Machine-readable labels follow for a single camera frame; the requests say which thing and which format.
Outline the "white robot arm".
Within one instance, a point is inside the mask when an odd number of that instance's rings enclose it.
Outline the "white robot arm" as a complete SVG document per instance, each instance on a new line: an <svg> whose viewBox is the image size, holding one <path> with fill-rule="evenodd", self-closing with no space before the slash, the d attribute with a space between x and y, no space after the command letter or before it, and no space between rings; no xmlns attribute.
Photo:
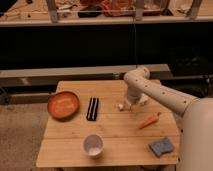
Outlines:
<svg viewBox="0 0 213 171"><path fill-rule="evenodd" d="M146 94L182 116L177 171L213 171L213 98L198 98L149 80L150 71L139 67L124 75L125 103L130 108Z"/></svg>

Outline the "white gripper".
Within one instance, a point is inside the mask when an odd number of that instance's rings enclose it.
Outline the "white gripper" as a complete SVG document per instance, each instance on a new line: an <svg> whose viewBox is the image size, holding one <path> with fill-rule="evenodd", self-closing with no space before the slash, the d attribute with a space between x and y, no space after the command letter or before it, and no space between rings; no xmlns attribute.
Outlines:
<svg viewBox="0 0 213 171"><path fill-rule="evenodd" d="M131 111L132 104L136 104L141 99L141 92L134 87L128 86L126 91L126 99L127 100L123 102L123 110Z"/></svg>

